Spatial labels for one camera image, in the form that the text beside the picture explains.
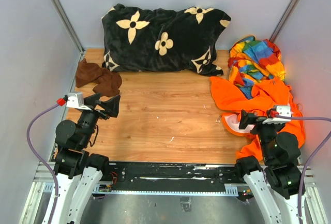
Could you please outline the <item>orange zip jacket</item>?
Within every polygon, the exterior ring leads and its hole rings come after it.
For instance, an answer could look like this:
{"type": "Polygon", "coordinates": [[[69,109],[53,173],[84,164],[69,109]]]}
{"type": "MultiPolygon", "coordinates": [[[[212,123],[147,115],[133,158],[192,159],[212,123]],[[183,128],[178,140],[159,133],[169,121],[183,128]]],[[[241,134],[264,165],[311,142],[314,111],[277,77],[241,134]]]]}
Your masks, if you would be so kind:
{"type": "Polygon", "coordinates": [[[245,137],[251,141],[236,152],[237,159],[247,156],[254,156],[258,161],[263,159],[258,136],[250,133],[253,125],[239,129],[241,110],[257,116],[266,116],[267,110],[274,106],[288,105],[293,117],[303,116],[299,106],[293,102],[291,87],[279,79],[266,80],[254,85],[251,99],[246,98],[237,86],[226,79],[211,77],[210,84],[216,106],[224,111],[221,122],[225,129],[235,136],[245,137]]]}

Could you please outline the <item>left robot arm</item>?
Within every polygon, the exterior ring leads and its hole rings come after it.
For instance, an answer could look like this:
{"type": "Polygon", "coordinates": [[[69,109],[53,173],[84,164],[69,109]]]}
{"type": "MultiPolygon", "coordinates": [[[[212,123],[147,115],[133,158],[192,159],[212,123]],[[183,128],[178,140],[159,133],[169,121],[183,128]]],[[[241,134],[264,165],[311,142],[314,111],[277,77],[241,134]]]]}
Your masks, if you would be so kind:
{"type": "Polygon", "coordinates": [[[85,149],[97,137],[98,120],[108,120],[119,114],[120,95],[102,101],[100,93],[84,97],[81,92],[68,93],[60,98],[59,106],[79,110],[77,122],[61,121],[55,130],[58,151],[50,172],[54,180],[51,199],[43,223],[80,223],[85,207],[99,181],[117,181],[109,159],[90,154],[85,149]]]}

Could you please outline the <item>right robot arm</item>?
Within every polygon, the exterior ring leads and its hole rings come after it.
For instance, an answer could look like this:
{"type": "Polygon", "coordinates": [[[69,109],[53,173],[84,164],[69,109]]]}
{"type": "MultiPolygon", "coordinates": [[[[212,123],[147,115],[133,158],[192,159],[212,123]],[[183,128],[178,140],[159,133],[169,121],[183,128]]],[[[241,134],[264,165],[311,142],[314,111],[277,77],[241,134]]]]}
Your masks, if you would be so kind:
{"type": "Polygon", "coordinates": [[[234,176],[246,183],[265,223],[306,223],[305,187],[297,167],[300,156],[297,136],[282,131],[292,119],[289,106],[275,106],[266,116],[241,111],[239,128],[253,126],[262,151],[263,169],[254,156],[236,161],[234,176]]]}

